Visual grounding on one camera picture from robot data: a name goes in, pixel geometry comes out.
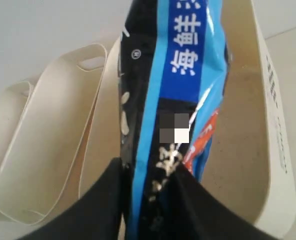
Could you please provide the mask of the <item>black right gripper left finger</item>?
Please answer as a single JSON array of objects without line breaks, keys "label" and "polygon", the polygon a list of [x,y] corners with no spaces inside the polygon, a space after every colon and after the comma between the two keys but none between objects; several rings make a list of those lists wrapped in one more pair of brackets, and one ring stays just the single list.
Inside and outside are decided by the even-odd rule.
[{"label": "black right gripper left finger", "polygon": [[113,158],[96,183],[69,209],[22,240],[117,240],[124,168]]}]

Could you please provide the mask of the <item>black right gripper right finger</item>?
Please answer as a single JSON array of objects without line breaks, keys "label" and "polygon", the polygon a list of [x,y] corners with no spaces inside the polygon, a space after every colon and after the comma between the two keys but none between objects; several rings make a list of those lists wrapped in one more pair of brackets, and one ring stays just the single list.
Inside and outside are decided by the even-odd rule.
[{"label": "black right gripper right finger", "polygon": [[272,240],[215,199],[180,164],[167,185],[172,240]]}]

